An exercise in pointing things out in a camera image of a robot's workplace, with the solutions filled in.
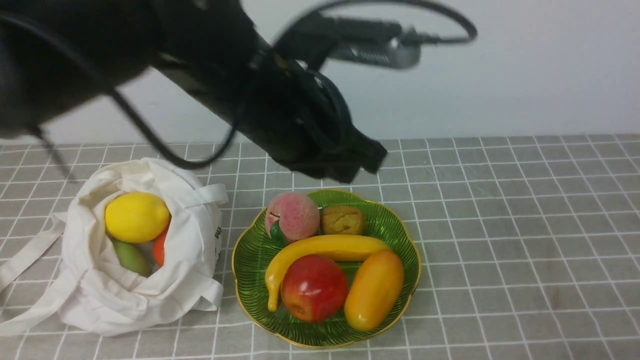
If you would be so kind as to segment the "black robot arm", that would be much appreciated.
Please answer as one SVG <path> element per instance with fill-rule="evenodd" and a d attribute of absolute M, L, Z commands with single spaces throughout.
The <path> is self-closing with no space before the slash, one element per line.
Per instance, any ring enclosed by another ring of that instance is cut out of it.
<path fill-rule="evenodd" d="M 117 91 L 148 68 L 295 173 L 351 183 L 386 159 L 336 85 L 274 50 L 238 0 L 3 0 L 1 138 L 43 139 L 47 121 L 105 95 L 175 166 L 221 158 L 230 139 L 208 159 L 178 157 Z"/>

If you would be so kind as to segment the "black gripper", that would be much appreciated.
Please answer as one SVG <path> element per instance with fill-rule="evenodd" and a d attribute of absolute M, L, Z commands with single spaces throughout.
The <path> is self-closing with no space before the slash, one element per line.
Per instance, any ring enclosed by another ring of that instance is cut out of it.
<path fill-rule="evenodd" d="M 324 74 L 274 55 L 256 66 L 249 84 L 238 130 L 281 166 L 339 183 L 381 169 L 386 148 L 355 127 L 343 94 Z"/>

